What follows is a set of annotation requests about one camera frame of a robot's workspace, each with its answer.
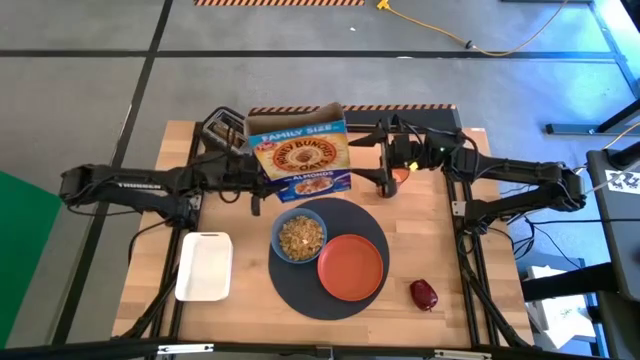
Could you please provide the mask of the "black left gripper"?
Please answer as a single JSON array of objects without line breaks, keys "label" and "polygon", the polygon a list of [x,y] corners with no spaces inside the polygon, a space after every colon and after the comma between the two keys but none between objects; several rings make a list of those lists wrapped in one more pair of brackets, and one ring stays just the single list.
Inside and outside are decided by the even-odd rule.
[{"label": "black left gripper", "polygon": [[263,174],[259,161],[253,154],[230,153],[225,160],[225,172],[222,175],[222,190],[232,192],[249,192],[251,197],[251,213],[261,214],[260,198],[270,195],[267,179]]}]

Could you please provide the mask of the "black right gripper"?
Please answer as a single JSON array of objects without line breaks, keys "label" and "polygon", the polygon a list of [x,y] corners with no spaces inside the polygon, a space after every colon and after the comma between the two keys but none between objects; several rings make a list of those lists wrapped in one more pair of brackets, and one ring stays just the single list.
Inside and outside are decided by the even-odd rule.
[{"label": "black right gripper", "polygon": [[397,194],[398,190],[397,181],[391,171],[400,168],[409,169],[412,164],[418,164],[425,153],[425,145],[417,131],[417,126],[398,115],[381,119],[380,128],[381,130],[351,140],[349,145],[352,147],[380,145],[382,168],[353,168],[351,172],[374,183],[380,197],[391,198]]}]

